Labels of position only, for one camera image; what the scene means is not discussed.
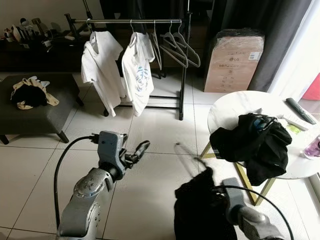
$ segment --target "black cloth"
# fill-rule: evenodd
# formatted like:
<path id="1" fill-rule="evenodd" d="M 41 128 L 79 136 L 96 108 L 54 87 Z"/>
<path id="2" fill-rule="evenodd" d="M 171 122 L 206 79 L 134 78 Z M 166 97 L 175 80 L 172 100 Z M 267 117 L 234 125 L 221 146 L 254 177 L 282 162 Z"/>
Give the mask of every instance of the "black cloth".
<path id="1" fill-rule="evenodd" d="M 176 240 L 237 240 L 235 228 L 225 217 L 226 198 L 212 191 L 213 170 L 207 168 L 175 190 Z"/>
<path id="2" fill-rule="evenodd" d="M 24 105 L 38 107 L 47 105 L 47 97 L 44 91 L 37 86 L 23 84 L 19 87 L 11 98 L 11 102 L 16 104 L 25 101 Z"/>
<path id="3" fill-rule="evenodd" d="M 233 130 L 220 127 L 210 136 L 217 158 L 245 162 L 253 186 L 286 173 L 286 146 L 291 142 L 287 130 L 274 117 L 254 113 L 240 115 Z"/>

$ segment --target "cardboard box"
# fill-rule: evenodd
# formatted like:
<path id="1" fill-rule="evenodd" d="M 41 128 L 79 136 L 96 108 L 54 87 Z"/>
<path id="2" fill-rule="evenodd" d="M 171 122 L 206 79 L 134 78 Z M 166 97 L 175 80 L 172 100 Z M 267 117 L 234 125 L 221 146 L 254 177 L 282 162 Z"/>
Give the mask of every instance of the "cardboard box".
<path id="1" fill-rule="evenodd" d="M 204 92 L 247 90 L 264 50 L 264 35 L 250 28 L 225 29 L 212 42 Z"/>

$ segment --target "purple bottle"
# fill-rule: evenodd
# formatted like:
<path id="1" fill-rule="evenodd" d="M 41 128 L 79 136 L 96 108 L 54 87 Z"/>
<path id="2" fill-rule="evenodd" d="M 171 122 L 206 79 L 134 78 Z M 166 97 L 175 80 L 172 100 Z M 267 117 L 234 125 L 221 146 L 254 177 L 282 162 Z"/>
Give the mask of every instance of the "purple bottle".
<path id="1" fill-rule="evenodd" d="M 303 155 L 311 160 L 320 159 L 320 135 L 303 150 Z"/>

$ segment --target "round side table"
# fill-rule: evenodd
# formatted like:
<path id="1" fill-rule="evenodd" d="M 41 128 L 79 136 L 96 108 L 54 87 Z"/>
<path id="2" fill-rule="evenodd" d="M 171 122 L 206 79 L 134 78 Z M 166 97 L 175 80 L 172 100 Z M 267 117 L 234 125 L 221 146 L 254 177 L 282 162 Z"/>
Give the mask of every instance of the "round side table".
<path id="1" fill-rule="evenodd" d="M 262 109 L 262 114 L 269 116 L 281 116 L 284 114 L 294 115 L 295 113 L 276 95 L 261 91 L 237 91 L 229 93 L 219 98 L 210 108 L 207 123 L 210 134 L 222 127 L 228 130 L 234 129 L 238 126 L 238 116 L 255 112 Z M 288 149 L 288 164 L 286 173 L 277 176 L 277 179 L 302 179 L 308 178 L 320 172 L 320 162 L 318 160 L 310 160 L 304 158 L 301 152 L 320 134 L 320 123 L 312 125 L 307 131 L 302 131 L 298 134 L 290 134 L 292 143 L 287 146 Z M 208 153 L 211 148 L 210 142 L 204 148 L 200 158 L 208 159 L 214 158 L 214 153 Z M 245 186 L 252 189 L 249 179 L 243 169 L 241 163 L 235 163 L 240 178 L 243 180 Z M 263 187 L 261 194 L 265 196 L 273 183 L 275 178 L 267 180 Z M 254 193 L 250 193 L 250 200 L 253 205 L 259 205 L 263 198 L 258 197 Z"/>

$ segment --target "white t-shirt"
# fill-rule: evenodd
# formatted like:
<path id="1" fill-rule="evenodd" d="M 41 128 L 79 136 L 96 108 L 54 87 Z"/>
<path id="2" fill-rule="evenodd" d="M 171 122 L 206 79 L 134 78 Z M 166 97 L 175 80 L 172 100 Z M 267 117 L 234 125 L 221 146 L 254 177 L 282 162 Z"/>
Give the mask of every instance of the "white t-shirt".
<path id="1" fill-rule="evenodd" d="M 123 86 L 132 102 L 135 116 L 140 116 L 154 90 L 150 62 L 155 59 L 149 36 L 134 32 L 122 57 Z"/>
<path id="2" fill-rule="evenodd" d="M 102 103 L 114 117 L 114 108 L 126 96 L 116 64 L 122 46 L 108 31 L 93 32 L 84 45 L 81 76 L 84 83 L 93 83 Z"/>

